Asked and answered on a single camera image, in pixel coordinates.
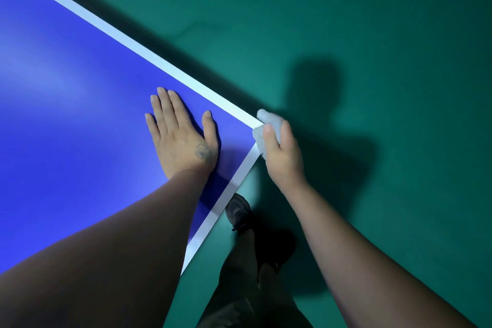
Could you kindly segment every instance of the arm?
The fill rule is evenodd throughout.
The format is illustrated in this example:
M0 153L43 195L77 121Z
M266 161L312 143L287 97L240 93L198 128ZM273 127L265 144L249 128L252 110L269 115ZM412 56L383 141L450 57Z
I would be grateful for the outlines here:
M0 275L2 326L163 325L218 143L210 112L202 138L179 96L158 91L146 120L169 181Z
M281 145L268 125L264 138L268 172L295 211L321 273L351 326L474 326L370 243L306 182L301 152L288 122L281 126Z

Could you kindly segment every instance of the forearm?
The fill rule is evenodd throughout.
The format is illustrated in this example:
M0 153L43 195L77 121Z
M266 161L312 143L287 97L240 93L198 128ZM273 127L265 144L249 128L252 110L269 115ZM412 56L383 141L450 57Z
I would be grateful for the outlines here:
M70 301L63 314L77 324L162 324L205 182L192 170L177 173L142 200L8 270L0 276L1 307L12 319L40 321ZM148 306L139 306L140 297Z
M345 221L313 188L286 194L337 300L356 326L473 326Z

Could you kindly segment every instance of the black shoe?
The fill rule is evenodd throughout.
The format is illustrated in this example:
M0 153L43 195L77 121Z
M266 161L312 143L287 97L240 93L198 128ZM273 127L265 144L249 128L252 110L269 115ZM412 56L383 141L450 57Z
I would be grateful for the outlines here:
M225 207L227 219L232 224L232 231L238 231L242 234L244 231L252 228L253 213L248 201L240 194L235 193L227 206Z
M276 273L296 250L296 238L289 230L271 232L266 240L263 263L268 263Z

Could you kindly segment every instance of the hand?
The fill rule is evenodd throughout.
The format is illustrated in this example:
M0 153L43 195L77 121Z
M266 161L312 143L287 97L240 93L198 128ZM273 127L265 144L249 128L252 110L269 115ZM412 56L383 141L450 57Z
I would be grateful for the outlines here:
M263 138L268 174L280 191L287 196L306 184L303 157L289 122L284 120L280 127L280 145L269 123L263 128Z
M217 163L218 141L209 110L203 113L202 138L194 129L179 95L159 87L151 96L155 119L145 114L160 164L168 179L183 170L195 170L208 178Z

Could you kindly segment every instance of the tattoo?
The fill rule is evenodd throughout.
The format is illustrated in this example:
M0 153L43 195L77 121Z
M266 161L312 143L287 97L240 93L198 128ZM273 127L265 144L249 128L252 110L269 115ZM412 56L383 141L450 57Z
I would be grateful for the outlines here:
M206 142L201 141L199 145L196 146L195 156L200 158L200 160L208 161L212 157L212 151Z

